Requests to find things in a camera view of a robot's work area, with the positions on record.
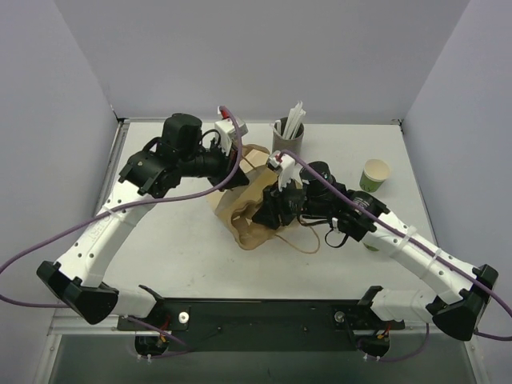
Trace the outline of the brown paper bag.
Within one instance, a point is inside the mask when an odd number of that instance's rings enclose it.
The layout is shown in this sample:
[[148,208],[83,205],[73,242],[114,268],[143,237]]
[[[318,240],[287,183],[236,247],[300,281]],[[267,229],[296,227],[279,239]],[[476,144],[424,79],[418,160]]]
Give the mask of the brown paper bag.
[[250,183],[232,190],[215,191],[206,200],[243,250],[254,250],[272,238],[279,238],[300,253],[316,254],[321,247],[320,238],[316,238],[313,250],[304,250],[281,236],[283,226],[274,230],[253,221],[253,216],[263,204],[263,190],[278,180],[276,173],[266,167],[269,155],[264,146],[244,145],[240,168]]

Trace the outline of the green paper coffee cup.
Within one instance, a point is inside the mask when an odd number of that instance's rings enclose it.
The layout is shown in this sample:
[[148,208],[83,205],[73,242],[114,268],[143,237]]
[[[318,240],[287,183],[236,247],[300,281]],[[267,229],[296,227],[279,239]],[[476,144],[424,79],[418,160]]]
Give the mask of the green paper coffee cup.
[[371,252],[379,252],[380,251],[379,248],[376,248],[375,246],[372,246],[366,242],[363,242],[362,244],[364,245],[365,248],[368,249],[368,251],[371,251]]

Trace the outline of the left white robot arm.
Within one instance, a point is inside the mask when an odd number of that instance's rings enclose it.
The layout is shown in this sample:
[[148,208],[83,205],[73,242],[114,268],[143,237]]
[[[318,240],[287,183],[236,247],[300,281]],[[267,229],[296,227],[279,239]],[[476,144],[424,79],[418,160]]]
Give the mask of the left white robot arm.
[[37,269],[49,290],[89,324],[111,314],[134,316],[150,330],[162,324],[161,296],[146,286],[109,286],[104,276],[139,221],[183,178],[207,178],[215,190],[248,184],[239,168],[246,124],[225,109],[220,114],[213,129],[218,137],[209,147],[202,144],[199,118],[183,113],[167,118],[162,133],[128,158],[99,219],[56,261],[43,262]]

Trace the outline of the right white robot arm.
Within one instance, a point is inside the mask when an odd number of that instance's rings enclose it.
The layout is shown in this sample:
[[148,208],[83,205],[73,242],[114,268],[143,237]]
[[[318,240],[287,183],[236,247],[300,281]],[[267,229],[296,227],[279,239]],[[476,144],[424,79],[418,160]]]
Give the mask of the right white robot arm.
[[474,266],[428,242],[385,203],[363,190],[348,190],[336,181],[325,162],[311,162],[294,184],[294,160],[272,155],[266,162],[278,180],[263,191],[254,222],[270,228],[294,219],[308,226],[327,224],[332,232],[352,238],[395,260],[428,285],[428,291],[379,288],[370,310],[382,321],[433,323],[459,341],[469,341],[498,280],[492,266]]

